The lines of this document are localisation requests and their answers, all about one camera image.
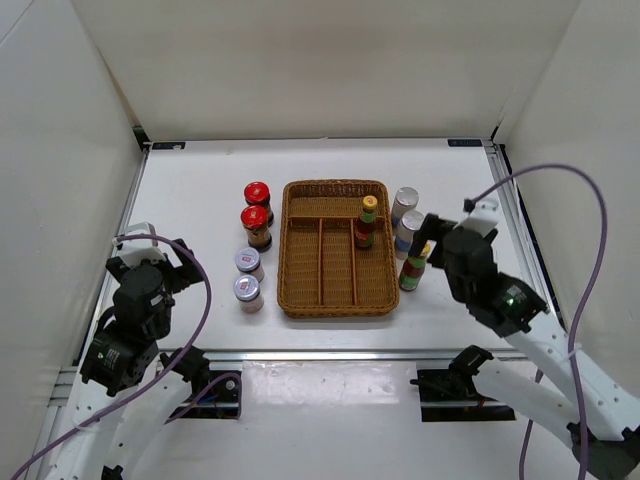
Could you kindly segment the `white blue shaker bottle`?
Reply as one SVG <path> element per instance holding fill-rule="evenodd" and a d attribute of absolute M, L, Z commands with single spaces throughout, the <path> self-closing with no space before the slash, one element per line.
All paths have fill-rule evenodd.
<path fill-rule="evenodd" d="M 416 208 L 419 202 L 419 193 L 412 187 L 401 187 L 395 194 L 391 208 L 391 223 L 396 229 L 405 213 Z"/>
<path fill-rule="evenodd" d="M 425 216 L 416 210 L 407 211 L 399 220 L 395 236 L 395 255 L 405 260 L 413 243 L 414 235 L 420 230 Z"/>

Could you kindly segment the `yellow cap chili sauce bottle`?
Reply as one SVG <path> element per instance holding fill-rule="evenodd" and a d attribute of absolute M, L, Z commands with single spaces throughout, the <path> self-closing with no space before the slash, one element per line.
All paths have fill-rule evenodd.
<path fill-rule="evenodd" d="M 411 292 L 417 289 L 424 274 L 431 246 L 426 244 L 417 256 L 408 256 L 399 274 L 399 288 Z"/>
<path fill-rule="evenodd" d="M 368 249 L 373 245 L 378 211 L 378 200 L 373 195 L 362 199 L 359 218 L 354 226 L 354 242 L 359 249 Z"/>

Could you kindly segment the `silver lid spice jar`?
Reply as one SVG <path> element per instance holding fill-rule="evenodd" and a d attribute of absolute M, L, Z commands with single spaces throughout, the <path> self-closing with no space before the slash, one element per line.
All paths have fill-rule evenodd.
<path fill-rule="evenodd" d="M 233 292 L 245 313 L 256 313 L 264 305 L 260 282 L 253 275 L 241 275 L 233 286 Z"/>
<path fill-rule="evenodd" d="M 235 266 L 242 275 L 251 275 L 262 282 L 265 273 L 262 266 L 260 252 L 253 247 L 239 250 L 235 255 Z"/>

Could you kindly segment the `red lid sauce jar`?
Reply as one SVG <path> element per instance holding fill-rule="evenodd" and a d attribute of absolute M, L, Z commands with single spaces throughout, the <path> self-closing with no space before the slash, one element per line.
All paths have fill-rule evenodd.
<path fill-rule="evenodd" d="M 241 223 L 247 235 L 248 245 L 259 252 L 268 250 L 272 245 L 269 230 L 269 216 L 262 206 L 247 206 L 240 215 Z"/>
<path fill-rule="evenodd" d="M 268 225 L 274 222 L 274 213 L 271 208 L 271 194 L 266 183 L 254 181 L 244 188 L 244 199 L 248 206 L 261 206 L 267 212 Z"/>

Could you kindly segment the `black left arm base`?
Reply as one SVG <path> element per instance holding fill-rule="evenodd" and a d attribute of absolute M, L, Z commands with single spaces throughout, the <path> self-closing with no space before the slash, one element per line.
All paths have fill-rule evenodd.
<path fill-rule="evenodd" d="M 193 384 L 192 393 L 171 414 L 178 419 L 239 420 L 242 412 L 242 372 L 209 370 Z"/>

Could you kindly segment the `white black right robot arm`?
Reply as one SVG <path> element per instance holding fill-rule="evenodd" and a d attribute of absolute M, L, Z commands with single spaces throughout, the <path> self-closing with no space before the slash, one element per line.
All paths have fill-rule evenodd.
<path fill-rule="evenodd" d="M 535 383 L 490 352 L 471 345 L 449 364 L 449 393 L 460 399 L 495 399 L 558 438 L 597 479 L 625 479 L 639 466 L 639 400 L 584 351 L 525 282 L 499 271 L 492 242 L 495 222 L 479 230 L 462 222 L 425 217 L 411 250 L 434 243 L 427 262 L 444 271 L 453 298 L 552 383 Z"/>

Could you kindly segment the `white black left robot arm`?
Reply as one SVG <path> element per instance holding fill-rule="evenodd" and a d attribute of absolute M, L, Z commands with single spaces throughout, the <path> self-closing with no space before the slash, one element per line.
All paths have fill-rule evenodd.
<path fill-rule="evenodd" d="M 171 331 L 175 295 L 209 282 L 183 240 L 169 241 L 179 265 L 153 234 L 114 240 L 106 263 L 118 287 L 81 364 L 73 427 L 64 435 L 51 479 L 127 479 L 151 438 L 178 407 L 206 395 L 208 363 L 192 344 L 172 355 L 159 340 Z"/>

